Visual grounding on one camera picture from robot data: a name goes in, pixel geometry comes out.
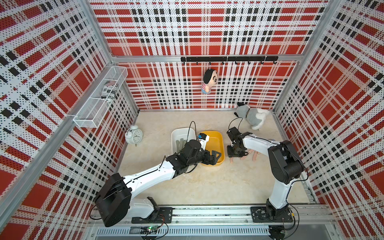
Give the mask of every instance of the wire mesh basket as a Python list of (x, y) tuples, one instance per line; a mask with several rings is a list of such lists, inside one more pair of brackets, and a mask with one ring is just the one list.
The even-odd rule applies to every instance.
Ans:
[(77, 126), (89, 128), (100, 126), (127, 75), (127, 68), (111, 67), (73, 119)]

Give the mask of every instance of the hook rack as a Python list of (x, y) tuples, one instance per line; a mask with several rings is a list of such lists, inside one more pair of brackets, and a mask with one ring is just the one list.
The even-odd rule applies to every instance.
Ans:
[(279, 56), (199, 56), (199, 57), (181, 57), (182, 62), (196, 62), (196, 65), (199, 62), (209, 62), (211, 65), (212, 62), (221, 62), (224, 65), (224, 62), (260, 62), (260, 64), (264, 64), (264, 62), (271, 61), (274, 64), (277, 63)]

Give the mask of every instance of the stuffed dog toy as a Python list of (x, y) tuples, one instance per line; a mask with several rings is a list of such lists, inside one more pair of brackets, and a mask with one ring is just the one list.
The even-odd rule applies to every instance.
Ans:
[(245, 118), (253, 130), (258, 130), (264, 124), (265, 118), (269, 113), (268, 110), (261, 108), (250, 108), (244, 103), (237, 103), (237, 106), (234, 114), (237, 117)]

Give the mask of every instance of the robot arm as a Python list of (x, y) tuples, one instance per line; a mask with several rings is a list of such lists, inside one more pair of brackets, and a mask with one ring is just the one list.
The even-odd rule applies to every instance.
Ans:
[(232, 141), (232, 145), (227, 146), (229, 157), (246, 156), (248, 155), (245, 151), (247, 149), (253, 149), (269, 156), (275, 184), (271, 196), (267, 199), (266, 211), (272, 219), (286, 212), (289, 190), (293, 182), (304, 171), (304, 166), (292, 143), (290, 141), (269, 141), (258, 138), (251, 132), (240, 133), (236, 127), (228, 130), (227, 135)]
[(155, 201), (150, 197), (141, 200), (134, 197), (160, 182), (185, 173), (189, 166), (201, 162), (215, 165), (221, 153), (212, 151), (211, 155), (209, 151), (204, 150), (208, 140), (209, 136), (200, 133), (199, 140), (190, 140), (179, 154), (167, 157), (157, 166), (125, 177), (118, 173), (111, 175), (94, 199), (104, 225), (115, 225), (127, 212), (129, 217), (155, 220), (159, 211)]

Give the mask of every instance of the red plaid wall panel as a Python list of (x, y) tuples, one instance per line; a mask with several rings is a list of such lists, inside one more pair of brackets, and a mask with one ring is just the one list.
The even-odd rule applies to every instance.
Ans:
[(342, 1), (280, 121), (349, 239), (384, 233), (384, 1)]
[(75, 127), (0, 239), (82, 239), (93, 199), (114, 173), (134, 117), (119, 91), (100, 127)]
[[(272, 109), (295, 61), (227, 63), (121, 63), (139, 109), (235, 108), (238, 102)], [(209, 68), (219, 79), (210, 94), (201, 92)]]
[(0, 3), (0, 196), (106, 65), (77, 1)]
[(328, 1), (90, 0), (115, 56), (300, 54)]

